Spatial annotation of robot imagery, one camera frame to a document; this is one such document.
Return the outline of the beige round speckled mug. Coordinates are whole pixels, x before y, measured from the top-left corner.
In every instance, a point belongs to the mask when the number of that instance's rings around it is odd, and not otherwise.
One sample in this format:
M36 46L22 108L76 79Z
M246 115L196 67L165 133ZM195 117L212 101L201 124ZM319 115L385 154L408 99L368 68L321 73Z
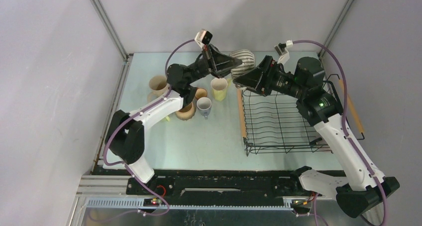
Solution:
M186 107L184 107L184 108L180 109L179 111L175 112L175 115L178 119L186 121L186 120L190 120L191 118L193 118L195 113L196 113L196 108L195 108L193 102L191 102Z

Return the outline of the floral patterned cream mug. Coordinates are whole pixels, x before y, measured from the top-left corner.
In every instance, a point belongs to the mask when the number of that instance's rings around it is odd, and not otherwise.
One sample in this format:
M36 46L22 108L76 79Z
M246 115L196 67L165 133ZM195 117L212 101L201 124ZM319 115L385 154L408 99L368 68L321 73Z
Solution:
M148 86L151 90L147 96L149 103L166 93L169 89L167 78L163 75L157 75L151 78Z

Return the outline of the yellow green faceted mug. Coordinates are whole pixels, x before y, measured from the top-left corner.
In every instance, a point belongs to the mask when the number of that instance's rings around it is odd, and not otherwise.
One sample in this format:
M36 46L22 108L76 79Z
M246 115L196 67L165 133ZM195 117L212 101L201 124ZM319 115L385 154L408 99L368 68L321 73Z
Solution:
M226 98L231 79L214 78L211 80L212 96L216 101L223 101Z

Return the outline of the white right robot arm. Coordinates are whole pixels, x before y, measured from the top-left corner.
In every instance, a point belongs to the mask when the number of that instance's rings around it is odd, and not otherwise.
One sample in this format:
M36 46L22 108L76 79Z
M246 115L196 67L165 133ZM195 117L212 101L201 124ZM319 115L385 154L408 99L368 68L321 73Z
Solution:
M283 64L265 56L256 68L235 78L234 83L261 96L278 92L297 100L298 112L328 144L345 176L336 178L304 166L290 180L291 192L302 195L312 191L333 198L345 214L357 218L383 202L400 184L375 166L349 131L348 123L342 120L339 99L323 88L324 76L316 58L300 58L294 73L287 73Z

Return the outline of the small grey blue cup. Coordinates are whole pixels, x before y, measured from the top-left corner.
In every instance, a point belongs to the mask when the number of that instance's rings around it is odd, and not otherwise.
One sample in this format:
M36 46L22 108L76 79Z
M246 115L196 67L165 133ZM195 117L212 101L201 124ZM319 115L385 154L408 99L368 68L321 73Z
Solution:
M208 97L202 97L197 100L197 108L201 116L205 119L209 118L211 113L212 101Z

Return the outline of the small red orange cup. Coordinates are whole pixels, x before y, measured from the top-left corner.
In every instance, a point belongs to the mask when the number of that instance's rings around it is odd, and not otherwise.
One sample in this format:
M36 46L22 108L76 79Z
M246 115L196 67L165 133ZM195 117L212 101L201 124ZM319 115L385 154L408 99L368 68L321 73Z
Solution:
M208 92L204 88L197 88L195 93L195 99L199 100L200 98L204 98L208 96Z

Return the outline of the striped grey white mug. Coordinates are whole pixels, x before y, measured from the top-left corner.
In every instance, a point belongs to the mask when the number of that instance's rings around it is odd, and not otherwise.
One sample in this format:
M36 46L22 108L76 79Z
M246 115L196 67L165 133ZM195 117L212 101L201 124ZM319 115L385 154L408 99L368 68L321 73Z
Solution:
M229 56L242 61L241 65L231 70L232 80L255 68L255 56L250 50L241 49L232 51L229 53Z

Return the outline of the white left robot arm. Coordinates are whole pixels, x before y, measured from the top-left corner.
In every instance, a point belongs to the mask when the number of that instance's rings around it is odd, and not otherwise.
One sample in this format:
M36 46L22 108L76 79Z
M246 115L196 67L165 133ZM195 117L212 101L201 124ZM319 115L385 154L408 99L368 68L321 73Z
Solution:
M208 75L224 78L241 64L240 59L221 53L212 44L206 44L192 64L168 66L168 90L139 109L129 113L118 110L113 114L105 138L103 156L111 151L119 161L108 162L105 159L105 165L123 164L131 176L139 181L138 188L143 193L154 193L157 180L153 178L154 170L144 155L145 132L164 117L181 110L193 101L197 91L197 88L192 86L193 82Z

